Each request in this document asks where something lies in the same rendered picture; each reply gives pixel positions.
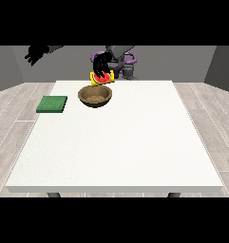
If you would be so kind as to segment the green square pad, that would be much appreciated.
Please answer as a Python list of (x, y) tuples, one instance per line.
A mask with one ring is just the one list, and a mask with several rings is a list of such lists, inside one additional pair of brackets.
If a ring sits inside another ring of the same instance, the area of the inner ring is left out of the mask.
[(39, 102), (37, 113), (62, 113), (67, 102), (67, 96), (43, 96)]

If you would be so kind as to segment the brown wooden bowl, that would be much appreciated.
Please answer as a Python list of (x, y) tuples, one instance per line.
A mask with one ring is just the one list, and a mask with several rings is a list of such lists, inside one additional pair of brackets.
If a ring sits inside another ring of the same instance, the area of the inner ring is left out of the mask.
[(106, 105), (112, 98), (112, 90), (105, 85), (88, 85), (78, 92), (79, 100), (86, 106), (98, 108)]

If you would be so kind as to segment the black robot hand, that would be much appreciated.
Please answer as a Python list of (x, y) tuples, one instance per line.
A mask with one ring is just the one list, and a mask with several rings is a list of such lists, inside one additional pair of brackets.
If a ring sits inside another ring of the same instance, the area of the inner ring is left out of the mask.
[(48, 46), (30, 46), (25, 59), (34, 66), (48, 52)]
[(105, 73), (109, 73), (110, 69), (108, 63), (112, 60), (110, 52), (105, 52), (98, 55), (93, 62), (93, 71), (98, 78), (103, 78)]

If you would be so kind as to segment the yellow cup with melon print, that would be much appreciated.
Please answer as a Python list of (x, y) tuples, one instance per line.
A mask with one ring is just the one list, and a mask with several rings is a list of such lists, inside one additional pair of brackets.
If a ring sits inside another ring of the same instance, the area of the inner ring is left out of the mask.
[(114, 82), (114, 72), (110, 71), (109, 73), (104, 72), (102, 76), (98, 76), (94, 72), (89, 73), (89, 79), (92, 86), (110, 84)]

